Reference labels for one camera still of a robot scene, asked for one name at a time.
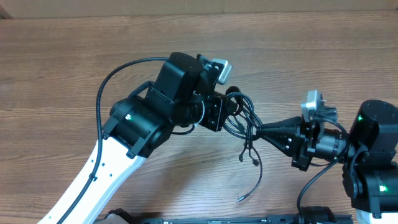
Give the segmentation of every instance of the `green light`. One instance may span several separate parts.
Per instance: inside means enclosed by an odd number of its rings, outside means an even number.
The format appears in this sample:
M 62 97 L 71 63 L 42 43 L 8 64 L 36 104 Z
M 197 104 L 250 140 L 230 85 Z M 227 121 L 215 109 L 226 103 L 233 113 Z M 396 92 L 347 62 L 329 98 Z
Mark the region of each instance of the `green light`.
M 387 192 L 388 188 L 386 186 L 379 186 L 380 192 Z

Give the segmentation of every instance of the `wood grain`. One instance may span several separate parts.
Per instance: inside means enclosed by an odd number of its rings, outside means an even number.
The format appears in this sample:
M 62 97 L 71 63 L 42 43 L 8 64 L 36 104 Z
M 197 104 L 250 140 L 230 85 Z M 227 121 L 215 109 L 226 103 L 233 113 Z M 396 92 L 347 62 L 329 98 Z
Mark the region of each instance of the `wood grain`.
M 318 88 L 349 129 L 364 100 L 398 105 L 397 30 L 396 11 L 0 21 L 0 223 L 35 223 L 64 193 L 95 145 L 96 91 L 123 63 L 173 51 L 227 58 L 234 65 L 229 85 L 253 99 L 264 123 L 299 115 L 302 93 Z M 114 102 L 155 80 L 161 65 L 117 74 L 103 94 L 103 118 Z M 270 144 L 256 146 L 263 181 L 243 203 L 235 200 L 259 169 L 238 161 L 242 141 L 198 128 L 156 149 L 101 216 L 119 207 L 165 218 L 297 212 L 297 195 L 320 169 L 300 172 Z M 303 204 L 353 214 L 341 181 L 336 166 Z

